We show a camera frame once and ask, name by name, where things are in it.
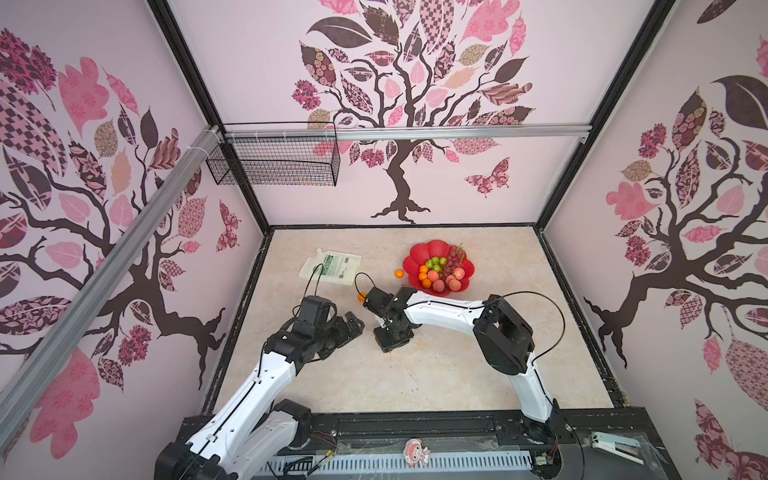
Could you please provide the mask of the purple grape bunch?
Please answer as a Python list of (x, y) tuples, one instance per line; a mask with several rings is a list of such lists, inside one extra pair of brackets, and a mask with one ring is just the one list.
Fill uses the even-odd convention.
[(446, 256), (446, 263), (443, 266), (443, 272), (452, 274), (456, 269), (461, 268), (467, 258), (466, 251), (461, 245), (452, 245)]

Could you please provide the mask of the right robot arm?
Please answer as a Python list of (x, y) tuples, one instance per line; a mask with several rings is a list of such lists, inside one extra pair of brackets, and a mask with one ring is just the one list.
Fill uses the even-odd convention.
[(435, 326), (473, 337), (485, 361), (510, 381), (520, 402), (522, 435), (532, 443), (553, 443), (556, 402), (539, 374), (533, 329), (504, 296), (463, 301), (403, 287), (390, 294), (374, 287), (363, 306), (379, 320), (374, 336), (387, 353), (413, 338), (413, 330)]

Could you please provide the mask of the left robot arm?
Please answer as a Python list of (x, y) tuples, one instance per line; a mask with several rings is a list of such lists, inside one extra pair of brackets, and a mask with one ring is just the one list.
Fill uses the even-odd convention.
[(323, 297), (302, 299), (297, 314), (264, 343), (259, 362), (225, 405), (187, 440), (169, 443), (156, 479), (250, 479), (285, 448), (310, 440), (311, 410), (277, 398), (313, 362), (364, 332), (353, 313), (339, 315)]

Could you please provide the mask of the red flower fruit bowl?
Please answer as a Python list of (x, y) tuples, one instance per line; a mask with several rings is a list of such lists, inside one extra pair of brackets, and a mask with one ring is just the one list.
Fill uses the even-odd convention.
[(467, 290), (475, 271), (461, 244), (443, 240), (412, 246), (402, 262), (404, 277), (413, 288), (440, 297)]

